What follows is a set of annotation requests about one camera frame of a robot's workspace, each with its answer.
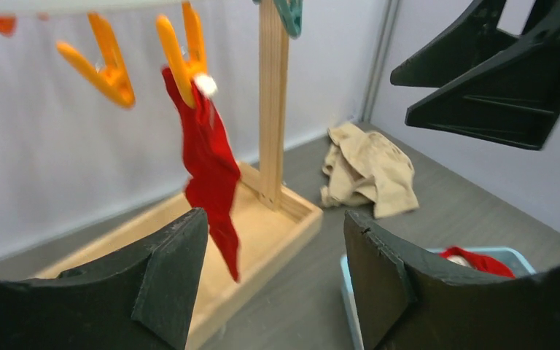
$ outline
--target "wooden tray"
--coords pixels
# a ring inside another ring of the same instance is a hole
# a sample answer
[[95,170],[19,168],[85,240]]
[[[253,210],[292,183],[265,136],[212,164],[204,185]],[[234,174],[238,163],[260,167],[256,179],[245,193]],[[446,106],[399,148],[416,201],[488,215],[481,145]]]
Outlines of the wooden tray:
[[[241,283],[233,282],[224,260],[210,239],[192,315],[188,349],[201,347],[321,227],[322,210],[286,187],[281,189],[279,210],[270,210],[257,195],[260,186],[258,170],[247,164],[241,164],[240,169],[242,177],[232,217],[241,240]],[[154,233],[190,209],[182,193],[175,195],[41,271],[36,277],[55,278],[61,271],[103,257]]]

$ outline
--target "drying rack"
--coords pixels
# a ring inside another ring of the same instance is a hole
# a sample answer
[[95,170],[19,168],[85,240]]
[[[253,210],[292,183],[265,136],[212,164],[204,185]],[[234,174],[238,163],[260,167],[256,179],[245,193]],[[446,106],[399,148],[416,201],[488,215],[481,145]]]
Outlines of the drying rack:
[[[67,13],[178,4],[181,0],[0,0],[0,11]],[[273,0],[260,8],[260,166],[240,163],[232,218],[241,241],[235,283],[212,240],[206,250],[187,348],[202,346],[320,230],[322,210],[282,184],[289,37]],[[190,210],[183,193],[39,272],[51,279],[148,236]]]

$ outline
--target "wooden frame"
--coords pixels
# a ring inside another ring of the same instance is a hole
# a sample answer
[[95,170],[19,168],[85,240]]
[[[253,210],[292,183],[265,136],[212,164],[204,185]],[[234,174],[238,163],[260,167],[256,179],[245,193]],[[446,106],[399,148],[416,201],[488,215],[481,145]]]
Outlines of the wooden frame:
[[[241,282],[230,277],[212,240],[207,246],[187,348],[197,349],[319,232],[322,210],[282,186],[289,39],[272,0],[260,3],[260,171],[241,164],[232,218],[241,240]],[[148,236],[190,210],[183,194],[46,268],[55,278]]]

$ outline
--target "white shelf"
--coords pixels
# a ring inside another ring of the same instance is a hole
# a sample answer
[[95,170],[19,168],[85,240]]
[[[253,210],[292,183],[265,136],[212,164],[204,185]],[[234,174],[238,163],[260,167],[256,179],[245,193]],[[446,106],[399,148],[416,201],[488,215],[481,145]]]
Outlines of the white shelf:
[[85,13],[90,11],[120,11],[142,7],[180,4],[185,0],[0,0],[0,14],[49,15]]

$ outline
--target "clothespin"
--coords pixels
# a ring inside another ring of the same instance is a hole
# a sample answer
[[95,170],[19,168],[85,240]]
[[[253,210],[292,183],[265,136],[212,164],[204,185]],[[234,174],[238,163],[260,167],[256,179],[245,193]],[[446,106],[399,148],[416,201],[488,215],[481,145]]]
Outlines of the clothespin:
[[66,42],[57,42],[57,50],[108,99],[122,107],[131,108],[136,98],[110,23],[97,13],[90,13],[88,18],[102,52],[105,67],[96,70],[94,65]]
[[16,31],[15,16],[0,16],[0,33],[3,36],[12,36]]
[[173,78],[179,94],[184,102],[191,108],[195,107],[192,93],[192,81],[201,74],[207,74],[207,57],[205,55],[205,41],[201,28],[201,19],[189,2],[182,3],[184,26],[187,39],[189,60],[183,58],[179,41],[171,22],[165,15],[158,16],[156,20],[157,35],[164,49]]
[[284,29],[293,39],[301,35],[301,14],[303,11],[303,0],[273,0],[282,20]]

